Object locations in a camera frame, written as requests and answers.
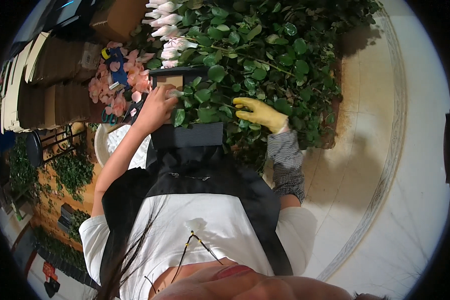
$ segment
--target yellow rubber glove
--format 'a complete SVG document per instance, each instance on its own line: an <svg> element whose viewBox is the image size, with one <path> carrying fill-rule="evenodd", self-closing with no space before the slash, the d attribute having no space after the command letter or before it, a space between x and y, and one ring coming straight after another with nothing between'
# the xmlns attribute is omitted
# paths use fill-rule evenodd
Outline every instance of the yellow rubber glove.
<svg viewBox="0 0 450 300"><path fill-rule="evenodd" d="M266 103L252 98L239 97L233 99L233 104L238 109L247 107L253 112L236 111L235 115L240 119L257 123L268 127L271 133L279 133L288 123L288 116L280 113Z"/></svg>

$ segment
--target decorative floor border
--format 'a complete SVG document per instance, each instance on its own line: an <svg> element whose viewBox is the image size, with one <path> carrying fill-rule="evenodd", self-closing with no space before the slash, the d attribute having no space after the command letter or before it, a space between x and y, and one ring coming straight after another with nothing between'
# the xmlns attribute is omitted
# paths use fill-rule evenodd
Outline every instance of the decorative floor border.
<svg viewBox="0 0 450 300"><path fill-rule="evenodd" d="M395 89L390 145L380 180L375 192L373 193L373 197L366 208L366 212L360 220L359 225L348 239L347 243L345 243L335 258L318 275L317 279L321 281L326 281L329 279L330 276L342 266L370 228L377 212L388 195L390 186L396 174L398 161L400 160L400 155L402 153L408 99L405 67L400 45L398 44L395 29L390 21L390 17L384 10L378 11L377 16L382 17L382 26L387 38L388 49L390 51L390 60L393 71L393 85Z"/></svg>

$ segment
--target bare hand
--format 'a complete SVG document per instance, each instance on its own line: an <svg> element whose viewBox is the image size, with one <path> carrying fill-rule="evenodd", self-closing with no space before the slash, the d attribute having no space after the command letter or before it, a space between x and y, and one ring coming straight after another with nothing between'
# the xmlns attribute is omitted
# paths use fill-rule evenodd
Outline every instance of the bare hand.
<svg viewBox="0 0 450 300"><path fill-rule="evenodd" d="M177 97L166 99L165 93L175 88L171 84L165 84L161 87L156 87L147 97L143 104L137 120L133 126L141 130L154 132L166 121L170 119L175 104L178 102Z"/></svg>

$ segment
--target necklace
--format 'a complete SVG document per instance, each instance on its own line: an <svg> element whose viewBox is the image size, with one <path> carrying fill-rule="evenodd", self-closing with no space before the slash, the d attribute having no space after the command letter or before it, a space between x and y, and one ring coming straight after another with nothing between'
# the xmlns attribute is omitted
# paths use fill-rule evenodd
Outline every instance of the necklace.
<svg viewBox="0 0 450 300"><path fill-rule="evenodd" d="M180 267L182 266L183 258L185 257L185 253L187 252L187 248L188 248L190 240L192 238L196 238L198 240L198 243L200 243L213 256L213 258L223 266L223 263L216 257L216 255L207 246L205 246L204 242L202 242L202 240L199 237L197 237L192 230L192 231L190 231L190 236L188 237L188 240L185 243L185 249L183 249L183 254L182 254L182 257L180 258L180 263L178 264L178 267L176 269L175 276L173 276L173 279L170 282L170 284L172 284L175 281L175 279L177 278L177 275L179 274ZM153 282L150 279L148 279L147 276L145 276L145 278L150 282L151 287L153 288L153 291L155 292L155 295L158 292L160 292L160 290L155 290L155 286L154 286Z"/></svg>

